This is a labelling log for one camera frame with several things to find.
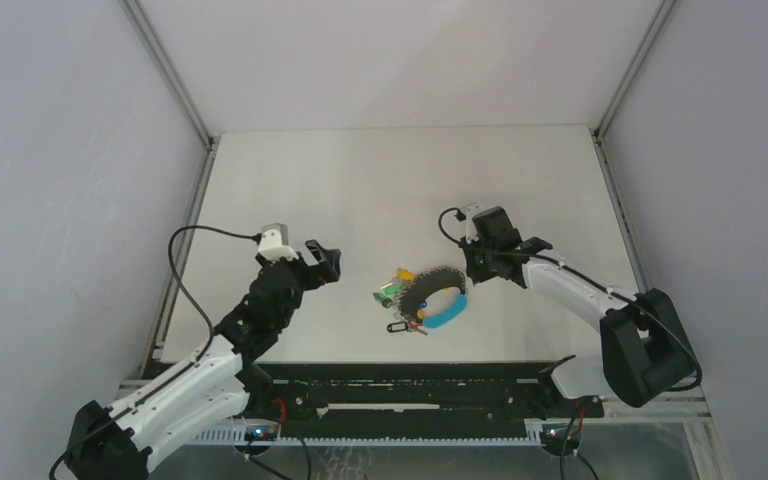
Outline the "metal key organizer ring plate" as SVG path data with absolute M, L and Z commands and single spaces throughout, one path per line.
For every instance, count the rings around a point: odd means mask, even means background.
M 390 334 L 427 335 L 429 330 L 454 320 L 468 305 L 466 276 L 449 266 L 432 267 L 419 273 L 398 268 L 392 279 L 372 296 L 393 314 L 394 321 L 386 326 Z

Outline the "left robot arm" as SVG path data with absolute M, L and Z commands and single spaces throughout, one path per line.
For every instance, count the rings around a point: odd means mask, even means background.
M 265 414 L 273 401 L 272 379 L 257 359 L 277 343 L 304 293 L 341 275 L 340 250 L 316 240 L 305 246 L 313 265 L 288 246 L 260 250 L 258 275 L 205 345 L 128 396 L 81 407 L 55 463 L 78 479 L 145 479 L 219 421 L 243 412 Z

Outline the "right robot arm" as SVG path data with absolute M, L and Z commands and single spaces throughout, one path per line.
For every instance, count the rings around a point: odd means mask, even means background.
M 548 241 L 523 238 L 499 206 L 471 204 L 454 216 L 463 226 L 454 241 L 474 284 L 500 278 L 542 294 L 599 336 L 598 353 L 571 354 L 543 371 L 537 393 L 544 412 L 562 416 L 578 399 L 609 395 L 639 408 L 662 393 L 700 385 L 701 365 L 668 294 L 596 279 Z

